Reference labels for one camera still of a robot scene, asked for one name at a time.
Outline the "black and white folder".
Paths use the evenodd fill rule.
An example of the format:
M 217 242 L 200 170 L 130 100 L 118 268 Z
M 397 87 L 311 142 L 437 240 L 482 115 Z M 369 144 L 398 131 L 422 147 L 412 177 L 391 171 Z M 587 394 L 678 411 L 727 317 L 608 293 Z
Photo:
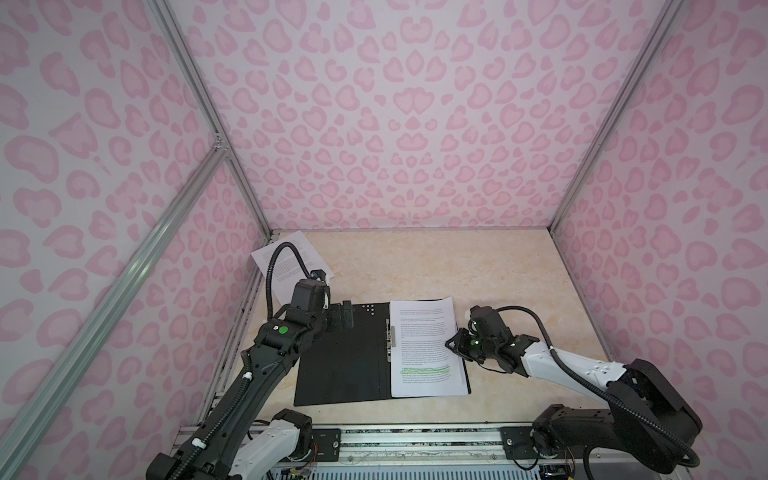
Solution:
M 354 304 L 354 327 L 323 335 L 301 357 L 294 404 L 369 402 L 391 396 L 389 303 Z

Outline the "highlighted paper sheet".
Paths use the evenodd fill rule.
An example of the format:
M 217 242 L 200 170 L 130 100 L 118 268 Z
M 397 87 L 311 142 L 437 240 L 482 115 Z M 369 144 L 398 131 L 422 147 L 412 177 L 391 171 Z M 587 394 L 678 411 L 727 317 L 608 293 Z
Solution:
M 446 342 L 458 333 L 453 299 L 389 303 L 391 396 L 470 394 L 464 361 Z

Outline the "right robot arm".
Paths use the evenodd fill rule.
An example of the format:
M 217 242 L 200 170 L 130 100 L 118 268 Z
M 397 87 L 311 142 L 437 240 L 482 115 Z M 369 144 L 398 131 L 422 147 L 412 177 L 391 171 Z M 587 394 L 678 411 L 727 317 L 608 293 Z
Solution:
M 701 464 L 694 443 L 702 420 L 649 361 L 600 361 L 558 348 L 540 316 L 519 305 L 472 307 L 466 327 L 445 346 L 480 367 L 494 361 L 499 374 L 551 382 L 600 402 L 597 409 L 548 406 L 523 442 L 539 459 L 581 448 L 588 478 L 596 449 L 629 454 L 659 474 Z

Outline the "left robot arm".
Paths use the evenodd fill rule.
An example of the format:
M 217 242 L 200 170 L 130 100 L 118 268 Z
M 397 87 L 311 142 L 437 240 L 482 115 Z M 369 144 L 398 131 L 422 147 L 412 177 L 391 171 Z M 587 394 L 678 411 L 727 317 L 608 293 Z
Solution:
M 158 454 L 145 477 L 258 479 L 284 458 L 304 457 L 310 449 L 312 421 L 292 410 L 279 412 L 267 431 L 253 438 L 250 447 L 260 451 L 258 460 L 245 460 L 238 453 L 266 400 L 300 356 L 323 334 L 353 325 L 349 300 L 333 303 L 324 281 L 299 280 L 291 302 L 270 313 L 253 345 L 241 352 L 238 378 L 216 407 L 174 454 Z

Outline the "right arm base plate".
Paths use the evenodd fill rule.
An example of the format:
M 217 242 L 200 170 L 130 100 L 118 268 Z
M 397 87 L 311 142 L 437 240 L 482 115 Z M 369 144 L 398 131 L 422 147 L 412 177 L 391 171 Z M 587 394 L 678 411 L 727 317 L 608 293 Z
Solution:
M 534 448 L 530 425 L 499 428 L 505 458 L 510 461 L 534 461 L 539 455 Z

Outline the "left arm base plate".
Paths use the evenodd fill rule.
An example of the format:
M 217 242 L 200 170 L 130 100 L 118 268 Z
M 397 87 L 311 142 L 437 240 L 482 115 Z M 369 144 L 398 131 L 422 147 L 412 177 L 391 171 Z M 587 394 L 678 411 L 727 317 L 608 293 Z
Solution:
M 339 428 L 313 428 L 307 450 L 299 458 L 301 463 L 331 463 L 340 458 L 341 434 Z

